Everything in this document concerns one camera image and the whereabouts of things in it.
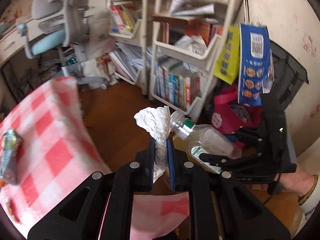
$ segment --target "person's arm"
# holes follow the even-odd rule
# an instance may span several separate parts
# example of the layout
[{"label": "person's arm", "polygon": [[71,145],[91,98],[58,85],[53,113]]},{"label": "person's arm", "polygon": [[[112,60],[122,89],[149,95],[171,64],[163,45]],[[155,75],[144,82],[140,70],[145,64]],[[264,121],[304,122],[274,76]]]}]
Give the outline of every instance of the person's arm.
[{"label": "person's arm", "polygon": [[299,197],[300,208],[308,219],[320,201],[320,179],[298,166],[295,173],[283,173],[280,182],[284,189]]}]

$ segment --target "blue chair seat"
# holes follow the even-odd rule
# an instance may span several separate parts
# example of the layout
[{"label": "blue chair seat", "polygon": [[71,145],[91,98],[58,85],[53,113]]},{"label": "blue chair seat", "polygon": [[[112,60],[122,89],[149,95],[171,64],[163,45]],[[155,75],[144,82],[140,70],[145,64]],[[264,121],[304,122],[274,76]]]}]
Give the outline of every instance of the blue chair seat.
[{"label": "blue chair seat", "polygon": [[45,36],[42,40],[38,41],[35,45],[32,46],[32,54],[38,55],[49,49],[53,49],[61,45],[66,37],[65,29],[50,33],[48,36]]}]

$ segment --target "sweater cuff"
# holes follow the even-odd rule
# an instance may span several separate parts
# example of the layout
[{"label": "sweater cuff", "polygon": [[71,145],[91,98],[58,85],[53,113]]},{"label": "sweater cuff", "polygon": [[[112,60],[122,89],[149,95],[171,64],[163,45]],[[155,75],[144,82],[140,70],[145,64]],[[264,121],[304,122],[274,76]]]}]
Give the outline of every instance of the sweater cuff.
[{"label": "sweater cuff", "polygon": [[317,184],[308,199],[300,206],[305,214],[308,214],[314,210],[320,201],[320,178],[318,178]]}]

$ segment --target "yellow-green bag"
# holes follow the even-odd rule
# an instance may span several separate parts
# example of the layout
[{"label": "yellow-green bag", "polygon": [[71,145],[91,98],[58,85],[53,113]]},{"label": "yellow-green bag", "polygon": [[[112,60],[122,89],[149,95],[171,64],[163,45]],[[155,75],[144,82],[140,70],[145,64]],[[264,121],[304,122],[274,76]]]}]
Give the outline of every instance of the yellow-green bag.
[{"label": "yellow-green bag", "polygon": [[240,66],[240,29],[230,26],[224,50],[217,60],[213,74],[232,85],[239,74]]}]

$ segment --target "qr code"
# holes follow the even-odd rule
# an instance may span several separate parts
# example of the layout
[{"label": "qr code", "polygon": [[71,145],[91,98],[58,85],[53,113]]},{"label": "qr code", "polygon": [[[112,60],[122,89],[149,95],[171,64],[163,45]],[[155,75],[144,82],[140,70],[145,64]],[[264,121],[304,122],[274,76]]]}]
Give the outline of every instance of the qr code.
[{"label": "qr code", "polygon": [[255,58],[263,58],[263,35],[258,33],[250,33],[251,40],[251,56]]}]

